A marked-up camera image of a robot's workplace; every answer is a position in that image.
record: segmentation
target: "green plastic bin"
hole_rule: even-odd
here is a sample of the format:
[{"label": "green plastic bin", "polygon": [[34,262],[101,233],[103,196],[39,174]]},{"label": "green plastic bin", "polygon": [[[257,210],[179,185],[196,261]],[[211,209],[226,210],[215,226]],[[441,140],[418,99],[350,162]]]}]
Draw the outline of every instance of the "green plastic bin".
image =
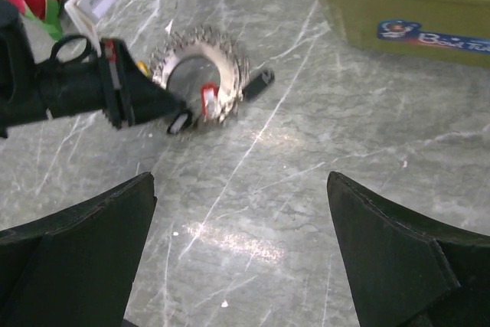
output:
[{"label": "green plastic bin", "polygon": [[490,0],[319,0],[354,47],[490,67]]}]

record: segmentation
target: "marble floor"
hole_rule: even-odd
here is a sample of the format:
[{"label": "marble floor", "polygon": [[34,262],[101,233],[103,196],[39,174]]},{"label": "marble floor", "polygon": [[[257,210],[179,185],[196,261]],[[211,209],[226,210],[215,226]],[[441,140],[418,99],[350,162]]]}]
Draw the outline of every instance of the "marble floor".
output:
[{"label": "marble floor", "polygon": [[[355,50],[316,0],[121,0],[101,29],[146,59],[172,20],[239,36],[254,66],[275,69],[275,87],[226,129],[189,140],[161,123],[117,132],[94,113],[11,129],[0,142],[1,229],[153,173],[158,206],[128,320],[358,325],[328,210],[332,170],[490,234],[487,70]],[[51,42],[29,33],[46,57]],[[212,78],[200,65],[175,78]]]}]

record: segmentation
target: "black plastic piece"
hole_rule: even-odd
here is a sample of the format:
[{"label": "black plastic piece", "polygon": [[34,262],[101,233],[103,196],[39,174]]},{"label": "black plastic piece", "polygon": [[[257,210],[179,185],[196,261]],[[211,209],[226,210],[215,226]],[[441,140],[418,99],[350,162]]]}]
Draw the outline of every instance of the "black plastic piece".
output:
[{"label": "black plastic piece", "polygon": [[185,110],[178,114],[167,128],[167,134],[175,136],[186,130],[193,123],[194,114],[190,110]]},{"label": "black plastic piece", "polygon": [[122,321],[122,325],[121,327],[138,327],[137,325],[135,325],[134,323],[128,321],[127,319],[124,319]]},{"label": "black plastic piece", "polygon": [[[7,128],[103,110],[117,129],[175,116],[185,101],[157,86],[136,66],[122,40],[101,41],[97,57],[89,41],[68,35],[58,41],[50,58],[34,64],[17,9],[0,0],[0,136]],[[58,51],[85,39],[85,50],[60,61]],[[112,51],[107,54],[108,46]]]},{"label": "black plastic piece", "polygon": [[435,221],[337,172],[328,200],[361,327],[490,325],[490,237]]},{"label": "black plastic piece", "polygon": [[144,173],[0,232],[0,326],[121,327],[155,203]]},{"label": "black plastic piece", "polygon": [[243,99],[252,102],[265,92],[276,81],[274,71],[269,68],[258,70],[243,89]]}]

